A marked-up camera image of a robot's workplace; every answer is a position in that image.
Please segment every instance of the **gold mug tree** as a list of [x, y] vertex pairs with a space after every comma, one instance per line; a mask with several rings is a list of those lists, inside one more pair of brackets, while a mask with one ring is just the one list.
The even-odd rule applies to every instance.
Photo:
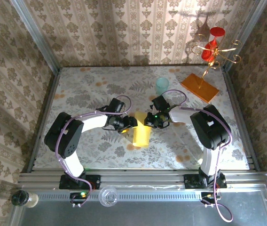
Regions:
[[[199, 45], [194, 45], [191, 49], [192, 53], [196, 55], [201, 54], [201, 58], [208, 62], [208, 67], [204, 71], [203, 76], [199, 78], [195, 74], [189, 75], [184, 81], [181, 82], [181, 85], [185, 87], [187, 90], [192, 92], [194, 95], [202, 99], [203, 101], [209, 103], [219, 92], [218, 89], [216, 89], [214, 86], [210, 85], [206, 81], [204, 81], [204, 76], [208, 73], [210, 68], [217, 69], [220, 67], [220, 62], [216, 61], [217, 56], [221, 56], [222, 58], [233, 62], [234, 64], [239, 63], [241, 61], [241, 57], [239, 55], [234, 55], [234, 60], [230, 60], [226, 58], [224, 55], [221, 54], [221, 52], [229, 52], [232, 50], [235, 50], [237, 48], [230, 48], [230, 49], [219, 49], [219, 46], [221, 45], [224, 37], [225, 37], [225, 30], [221, 27], [213, 27], [210, 30], [211, 35], [215, 36], [215, 38], [208, 42], [205, 47], [201, 47]], [[217, 37], [223, 36], [220, 43], [217, 42]], [[232, 41], [233, 45], [241, 45], [241, 42], [239, 40]]]

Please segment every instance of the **wall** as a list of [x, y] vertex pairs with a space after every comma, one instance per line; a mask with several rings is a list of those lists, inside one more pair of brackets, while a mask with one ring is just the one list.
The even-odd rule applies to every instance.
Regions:
[[228, 47], [251, 0], [25, 0], [61, 67], [203, 63], [195, 33], [220, 26]]
[[0, 0], [0, 225], [30, 157], [52, 72], [8, 0]]
[[230, 76], [262, 170], [267, 171], [267, 6]]

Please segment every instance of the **plastic cup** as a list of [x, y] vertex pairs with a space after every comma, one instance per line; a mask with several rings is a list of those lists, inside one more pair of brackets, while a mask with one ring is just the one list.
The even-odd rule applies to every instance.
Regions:
[[169, 81], [167, 78], [160, 77], [157, 79], [157, 86], [156, 91], [157, 95], [160, 96], [162, 93], [166, 92], [168, 90]]
[[147, 113], [136, 112], [134, 117], [138, 122], [138, 126], [133, 129], [133, 146], [148, 147], [151, 127], [144, 126], [144, 120], [147, 117]]
[[118, 201], [118, 193], [115, 187], [106, 186], [99, 193], [99, 201], [102, 206], [111, 207]]

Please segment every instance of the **black cap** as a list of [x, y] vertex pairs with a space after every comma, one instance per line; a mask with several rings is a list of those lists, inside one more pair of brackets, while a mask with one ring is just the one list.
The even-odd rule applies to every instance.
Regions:
[[23, 190], [17, 191], [11, 197], [11, 203], [14, 206], [23, 206], [28, 202], [28, 200], [29, 200], [29, 193]]

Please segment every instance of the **small jar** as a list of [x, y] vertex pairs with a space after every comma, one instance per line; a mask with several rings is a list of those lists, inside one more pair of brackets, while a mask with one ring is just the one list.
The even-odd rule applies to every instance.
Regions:
[[39, 201], [39, 196], [37, 194], [19, 190], [14, 193], [11, 197], [11, 203], [14, 206], [24, 206], [27, 208], [32, 208], [36, 206]]

